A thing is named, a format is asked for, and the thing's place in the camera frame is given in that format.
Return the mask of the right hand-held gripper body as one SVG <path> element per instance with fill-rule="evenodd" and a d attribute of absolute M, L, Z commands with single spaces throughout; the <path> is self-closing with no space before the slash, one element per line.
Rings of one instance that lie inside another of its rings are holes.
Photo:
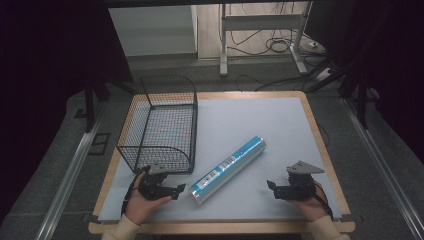
<path fill-rule="evenodd" d="M 288 173 L 288 186 L 276 186 L 281 200 L 304 201 L 311 199 L 316 194 L 313 174 L 324 173 L 324 170 L 309 163 L 298 161 L 286 168 Z"/>

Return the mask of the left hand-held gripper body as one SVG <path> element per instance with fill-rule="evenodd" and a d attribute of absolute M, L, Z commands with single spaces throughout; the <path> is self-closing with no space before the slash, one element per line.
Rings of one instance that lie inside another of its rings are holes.
<path fill-rule="evenodd" d="M 141 169 L 143 177 L 138 191 L 147 200 L 157 200 L 177 193 L 177 188 L 163 187 L 162 182 L 167 178 L 168 170 L 160 164 L 147 165 Z"/>

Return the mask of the person's left hand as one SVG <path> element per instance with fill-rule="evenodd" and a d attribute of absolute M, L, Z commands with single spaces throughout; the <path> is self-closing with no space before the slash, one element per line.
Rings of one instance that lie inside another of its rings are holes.
<path fill-rule="evenodd" d="M 147 200 L 139 193 L 137 188 L 132 188 L 124 215 L 134 224 L 141 225 L 156 208 L 171 200 L 170 196 L 157 200 Z"/>

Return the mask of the person's right hand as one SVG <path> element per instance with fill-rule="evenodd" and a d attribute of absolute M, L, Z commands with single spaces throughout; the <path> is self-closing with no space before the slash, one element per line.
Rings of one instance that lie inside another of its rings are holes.
<path fill-rule="evenodd" d="M 327 216 L 328 213 L 321 201 L 327 203 L 327 197 L 323 191 L 322 185 L 318 182 L 315 183 L 316 195 L 319 199 L 312 197 L 309 200 L 297 201 L 291 200 L 290 203 L 299 208 L 303 216 L 308 222 L 313 222 L 321 217 Z"/>

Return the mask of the blue labelled film roll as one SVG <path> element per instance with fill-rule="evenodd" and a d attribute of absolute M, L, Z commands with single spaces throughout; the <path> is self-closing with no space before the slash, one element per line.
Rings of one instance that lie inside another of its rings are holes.
<path fill-rule="evenodd" d="M 190 192 L 196 203 L 201 205 L 217 190 L 237 175 L 266 148 L 266 142 L 259 136 L 253 137 L 212 170 L 190 186 Z"/>

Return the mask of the black floor plate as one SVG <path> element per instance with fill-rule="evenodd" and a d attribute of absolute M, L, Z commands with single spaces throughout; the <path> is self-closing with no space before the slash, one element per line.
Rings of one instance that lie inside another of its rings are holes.
<path fill-rule="evenodd" d="M 88 154 L 94 156 L 104 155 L 108 146 L 109 138 L 109 133 L 97 133 L 89 148 Z"/>

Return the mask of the light grey table mat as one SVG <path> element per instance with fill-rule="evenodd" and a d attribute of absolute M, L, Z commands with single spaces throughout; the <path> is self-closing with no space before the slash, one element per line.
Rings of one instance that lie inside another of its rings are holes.
<path fill-rule="evenodd" d="M 301 220 L 293 204 L 277 200 L 268 181 L 288 183 L 286 168 L 303 161 L 318 168 L 324 158 L 298 97 L 212 99 L 198 103 L 198 130 L 194 170 L 173 174 L 166 186 L 194 184 L 213 167 L 253 137 L 266 147 L 227 183 L 198 204 L 190 190 L 155 210 L 150 222 L 255 222 Z"/>

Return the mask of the black metal stand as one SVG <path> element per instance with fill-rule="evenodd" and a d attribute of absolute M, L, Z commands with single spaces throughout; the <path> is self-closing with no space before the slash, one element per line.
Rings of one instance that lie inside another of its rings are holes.
<path fill-rule="evenodd" d="M 367 129 L 366 123 L 366 103 L 367 103 L 367 79 L 365 71 L 359 66 L 351 66 L 346 71 L 338 93 L 341 97 L 350 97 L 354 90 L 357 90 L 357 119 L 364 129 Z"/>
<path fill-rule="evenodd" d="M 108 101 L 110 99 L 111 93 L 107 88 L 108 84 L 112 84 L 119 89 L 129 93 L 130 95 L 136 95 L 137 91 L 126 85 L 123 82 L 114 80 L 112 77 L 100 74 L 99 76 L 89 76 L 85 80 L 85 105 L 86 105 L 86 133 L 91 132 L 94 129 L 95 125 L 95 113 L 94 113 L 94 100 L 93 95 L 101 101 Z"/>

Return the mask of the white power strip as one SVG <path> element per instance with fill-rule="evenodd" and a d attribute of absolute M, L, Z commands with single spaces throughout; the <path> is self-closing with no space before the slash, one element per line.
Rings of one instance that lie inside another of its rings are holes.
<path fill-rule="evenodd" d="M 327 77 L 329 77 L 330 75 L 332 75 L 334 73 L 334 70 L 332 68 L 325 68 L 321 73 L 319 73 L 315 79 L 320 82 L 324 79 L 326 79 Z"/>

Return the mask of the white cabinet panel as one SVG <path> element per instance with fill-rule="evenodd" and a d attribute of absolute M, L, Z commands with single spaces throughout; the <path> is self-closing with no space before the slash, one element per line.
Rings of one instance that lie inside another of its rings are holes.
<path fill-rule="evenodd" d="M 109 14 L 127 57 L 197 52 L 195 6 L 110 8 Z"/>

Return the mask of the dark curtain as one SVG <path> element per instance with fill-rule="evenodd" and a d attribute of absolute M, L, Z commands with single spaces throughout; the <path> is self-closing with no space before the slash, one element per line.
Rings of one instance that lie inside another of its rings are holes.
<path fill-rule="evenodd" d="M 41 162 L 67 100 L 132 75 L 106 0 L 0 0 L 0 224 Z"/>
<path fill-rule="evenodd" d="M 424 0 L 315 0 L 306 34 L 346 76 L 377 92 L 383 119 L 424 163 Z"/>

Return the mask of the metal floor rail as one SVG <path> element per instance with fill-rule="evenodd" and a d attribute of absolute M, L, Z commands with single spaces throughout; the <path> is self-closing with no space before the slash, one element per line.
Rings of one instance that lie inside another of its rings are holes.
<path fill-rule="evenodd" d="M 344 98 L 341 99 L 341 103 L 344 105 L 352 124 L 369 152 L 377 171 L 390 192 L 392 199 L 399 209 L 414 239 L 424 240 L 424 221 L 419 216 L 418 211 L 412 204 L 410 198 L 401 188 L 401 185 L 387 164 L 386 159 L 375 143 L 369 130 L 366 129 L 357 119 L 357 111 L 355 110 L 354 105 Z"/>
<path fill-rule="evenodd" d="M 79 145 L 68 165 L 67 171 L 61 181 L 61 184 L 54 196 L 52 203 L 42 221 L 40 228 L 34 240 L 51 240 L 52 236 L 58 226 L 61 215 L 64 212 L 65 206 L 73 191 L 76 180 L 84 165 L 85 159 L 88 155 L 90 146 L 98 131 L 100 121 L 102 119 L 104 108 L 100 108 L 95 114 L 95 120 L 91 129 L 84 133 Z"/>

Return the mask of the white desk frame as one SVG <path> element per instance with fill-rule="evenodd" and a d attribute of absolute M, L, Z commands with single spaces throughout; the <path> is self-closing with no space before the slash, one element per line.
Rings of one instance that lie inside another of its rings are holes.
<path fill-rule="evenodd" d="M 301 75 L 307 74 L 306 66 L 300 56 L 300 42 L 306 27 L 310 9 L 313 2 L 307 1 L 301 14 L 289 15 L 247 15 L 233 16 L 226 14 L 226 5 L 221 4 L 221 52 L 220 52 L 220 75 L 228 74 L 227 32 L 228 31 L 251 31 L 251 30 L 295 30 L 296 38 L 289 44 L 290 53 Z"/>

